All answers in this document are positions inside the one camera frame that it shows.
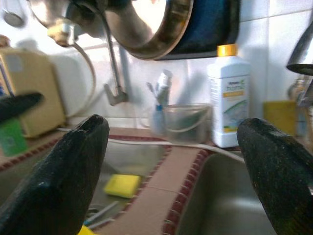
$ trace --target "stainless steel sink basin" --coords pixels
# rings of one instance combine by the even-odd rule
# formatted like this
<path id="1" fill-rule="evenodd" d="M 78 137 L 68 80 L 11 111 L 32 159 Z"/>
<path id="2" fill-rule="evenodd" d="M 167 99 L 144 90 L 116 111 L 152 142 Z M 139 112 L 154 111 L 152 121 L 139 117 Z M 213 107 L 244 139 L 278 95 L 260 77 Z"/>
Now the stainless steel sink basin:
<path id="1" fill-rule="evenodd" d="M 110 177 L 113 174 L 139 175 L 143 181 L 163 158 L 164 154 L 165 148 L 162 146 L 126 145 L 110 142 L 89 209 L 90 212 L 96 212 L 114 201 L 119 203 L 104 216 L 98 218 L 97 221 L 116 215 L 130 201 L 130 199 L 104 193 L 103 188 Z"/>
<path id="2" fill-rule="evenodd" d="M 0 205 L 5 202 L 17 184 L 31 171 L 34 164 L 42 159 L 47 152 L 48 150 L 45 153 L 29 158 L 22 163 L 0 172 Z M 101 210 L 113 201 L 118 201 L 118 205 L 98 220 L 103 220 L 120 212 L 130 199 L 108 196 L 104 193 L 103 187 L 111 175 L 139 175 L 144 180 L 162 159 L 164 154 L 165 148 L 162 146 L 128 145 L 109 142 L 89 214 Z"/>
<path id="3" fill-rule="evenodd" d="M 178 235 L 275 235 L 246 166 L 208 158 L 179 223 Z"/>

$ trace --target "white tile wall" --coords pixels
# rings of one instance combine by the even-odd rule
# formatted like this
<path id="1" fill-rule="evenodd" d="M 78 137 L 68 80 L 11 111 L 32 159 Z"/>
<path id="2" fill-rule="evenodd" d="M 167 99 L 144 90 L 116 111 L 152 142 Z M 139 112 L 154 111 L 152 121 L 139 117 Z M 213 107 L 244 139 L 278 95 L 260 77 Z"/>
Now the white tile wall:
<path id="1" fill-rule="evenodd" d="M 286 69 L 288 59 L 308 26 L 310 11 L 271 17 L 268 36 L 267 100 L 287 99 L 297 74 Z"/>
<path id="2" fill-rule="evenodd" d="M 13 46 L 40 49 L 48 54 L 62 56 L 57 60 L 58 75 L 62 83 L 62 96 L 67 109 L 77 109 L 86 98 L 91 86 L 91 76 L 84 60 L 76 52 L 64 49 L 46 36 L 46 29 L 32 16 L 26 0 L 21 0 L 27 14 L 27 24 L 16 29 L 0 18 L 0 34 L 12 40 Z M 262 117 L 265 100 L 286 99 L 288 86 L 297 77 L 285 68 L 297 40 L 308 25 L 313 0 L 242 0 L 239 55 L 251 63 L 251 116 Z M 100 39 L 81 37 L 82 46 L 101 45 Z M 170 103 L 209 102 L 209 83 L 206 66 L 214 59 L 177 61 L 141 61 L 115 47 L 119 72 L 125 77 L 130 102 L 112 107 L 103 91 L 108 83 L 114 88 L 108 52 L 105 47 L 88 49 L 96 68 L 96 100 L 81 117 L 98 113 L 110 120 L 111 126 L 140 127 L 146 121 L 145 110 L 153 106 L 154 98 L 146 82 L 155 84 L 163 69 L 174 74 Z"/>
<path id="3" fill-rule="evenodd" d="M 268 18 L 240 23 L 239 56 L 251 63 L 250 116 L 262 117 L 266 98 L 268 64 Z"/>
<path id="4" fill-rule="evenodd" d="M 241 1 L 241 21 L 251 21 L 268 16 L 270 0 L 242 0 Z"/>
<path id="5" fill-rule="evenodd" d="M 270 0 L 269 15 L 277 16 L 313 7 L 313 0 Z"/>

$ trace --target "tile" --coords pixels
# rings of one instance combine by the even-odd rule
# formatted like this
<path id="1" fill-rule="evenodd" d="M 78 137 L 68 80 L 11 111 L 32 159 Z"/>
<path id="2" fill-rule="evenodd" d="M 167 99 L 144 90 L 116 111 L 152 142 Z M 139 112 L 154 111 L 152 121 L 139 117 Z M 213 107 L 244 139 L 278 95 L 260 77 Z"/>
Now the tile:
<path id="1" fill-rule="evenodd" d="M 25 40 L 31 38 L 31 26 L 32 26 L 32 17 L 31 11 L 28 7 L 26 1 L 21 1 L 22 10 L 25 14 L 25 24 L 23 27 L 12 27 L 8 25 L 3 19 L 3 9 L 1 8 L 1 17 L 0 17 L 0 34 L 7 36 L 10 39 L 11 46 L 16 46 L 16 43 L 20 40 Z"/>
<path id="2" fill-rule="evenodd" d="M 149 118 L 136 118 L 136 126 L 139 129 L 150 129 Z"/>
<path id="3" fill-rule="evenodd" d="M 145 188 L 125 214 L 95 232 L 110 235 L 160 235 L 175 196 L 174 192 Z"/>
<path id="4" fill-rule="evenodd" d="M 271 17 L 269 19 L 269 59 L 267 100 L 288 99 L 287 90 L 298 74 L 286 64 L 302 33 L 308 26 L 310 11 Z"/>
<path id="5" fill-rule="evenodd" d="M 198 152 L 198 149 L 193 148 L 173 148 L 147 186 L 179 192 Z"/>
<path id="6" fill-rule="evenodd" d="M 270 0 L 269 16 L 312 9 L 313 0 Z"/>
<path id="7" fill-rule="evenodd" d="M 132 117 L 105 117 L 103 116 L 109 123 L 109 127 L 118 127 L 118 128 L 138 128 L 137 127 L 137 120 Z M 79 123 L 81 123 L 83 120 L 85 120 L 87 117 L 71 117 L 67 120 L 67 124 L 70 126 L 76 126 Z"/>
<path id="8" fill-rule="evenodd" d="M 251 63 L 250 116 L 263 117 L 262 103 L 266 99 L 268 19 L 240 23 L 237 40 L 238 55 Z"/>
<path id="9" fill-rule="evenodd" d="M 122 87 L 125 88 L 122 65 L 119 56 L 119 46 L 114 47 Z M 124 102 L 111 106 L 104 91 L 104 84 L 108 83 L 114 95 L 115 83 L 112 78 L 110 58 L 106 47 L 87 49 L 89 56 L 96 72 L 96 88 L 92 101 L 88 109 L 79 114 L 87 117 L 92 114 L 99 114 L 107 118 L 134 118 L 135 113 L 131 102 Z M 67 114 L 77 111 L 82 103 L 88 98 L 92 87 L 92 76 L 90 69 L 82 57 L 76 51 L 69 51 L 52 55 L 51 60 L 55 64 L 57 79 L 60 84 L 60 92 Z"/>
<path id="10" fill-rule="evenodd" d="M 132 137 L 151 137 L 148 130 L 131 129 L 131 128 L 112 128 L 110 129 L 110 135 L 124 135 Z"/>
<path id="11" fill-rule="evenodd" d="M 170 91 L 170 104 L 189 103 L 189 86 L 187 79 L 186 60 L 144 61 L 127 54 L 127 66 L 132 87 L 132 102 L 135 106 L 137 118 L 147 118 L 147 110 L 155 105 L 155 98 L 146 86 L 147 82 L 153 86 L 163 69 L 173 73 Z"/>
<path id="12" fill-rule="evenodd" d="M 207 66 L 215 58 L 187 60 L 190 103 L 210 103 L 210 80 L 207 76 Z"/>
<path id="13" fill-rule="evenodd" d="M 101 46 L 106 45 L 107 42 L 104 37 L 102 38 L 94 38 L 87 33 L 78 36 L 77 44 L 81 47 L 94 47 L 94 46 Z"/>
<path id="14" fill-rule="evenodd" d="M 250 21 L 268 16 L 269 0 L 242 0 L 240 21 Z"/>

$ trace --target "countertop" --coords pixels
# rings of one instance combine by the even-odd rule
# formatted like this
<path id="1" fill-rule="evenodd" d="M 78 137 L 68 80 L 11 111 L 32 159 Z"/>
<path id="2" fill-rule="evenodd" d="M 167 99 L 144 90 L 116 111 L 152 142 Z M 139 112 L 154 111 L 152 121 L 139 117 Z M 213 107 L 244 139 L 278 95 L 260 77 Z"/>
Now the countertop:
<path id="1" fill-rule="evenodd" d="M 51 147 L 63 134 L 64 132 L 51 132 L 39 139 L 29 140 L 29 152 L 36 154 L 36 151 L 44 146 Z M 110 136 L 152 137 L 149 130 L 125 128 L 111 128 Z M 179 208 L 182 210 L 183 205 L 178 198 L 182 196 L 184 200 L 192 188 L 186 186 L 186 179 L 191 175 L 190 170 L 200 171 L 199 165 L 195 166 L 199 154 L 201 156 L 200 149 L 172 147 L 167 157 L 159 164 L 151 178 L 141 186 L 127 208 L 114 221 L 96 229 L 95 232 L 99 235 L 173 234 L 170 231 L 173 231 L 173 226 L 176 225 L 169 221 L 169 212 L 175 203 L 179 203 Z M 1 166 L 18 164 L 20 161 L 22 161 L 21 156 L 7 158 L 0 153 L 0 170 Z"/>

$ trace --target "red tile border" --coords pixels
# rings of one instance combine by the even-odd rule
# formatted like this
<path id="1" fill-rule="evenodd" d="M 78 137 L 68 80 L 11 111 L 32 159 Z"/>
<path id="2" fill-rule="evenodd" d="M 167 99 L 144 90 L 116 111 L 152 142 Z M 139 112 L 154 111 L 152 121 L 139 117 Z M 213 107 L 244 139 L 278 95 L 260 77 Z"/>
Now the red tile border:
<path id="1" fill-rule="evenodd" d="M 195 185 L 203 163 L 213 152 L 207 150 L 200 150 L 194 160 L 191 169 L 186 175 L 185 181 L 177 194 L 171 209 L 169 210 L 166 219 L 164 220 L 162 234 L 163 235 L 175 235 L 177 227 L 180 222 L 182 212 L 188 202 L 189 195 L 192 192 L 193 186 Z"/>
<path id="2" fill-rule="evenodd" d="M 50 147 L 55 145 L 55 143 L 57 141 L 59 141 L 59 139 L 60 138 L 53 139 L 52 141 L 50 141 L 48 143 L 45 143 L 45 144 L 43 144 L 37 148 L 31 149 L 28 152 L 22 153 L 20 155 L 15 156 L 15 157 L 12 157 L 12 158 L 7 157 L 8 161 L 0 165 L 0 172 L 11 168 L 11 167 L 25 161 L 26 159 L 35 156 L 36 154 L 39 154 L 39 153 L 46 151 L 47 149 L 49 149 Z"/>

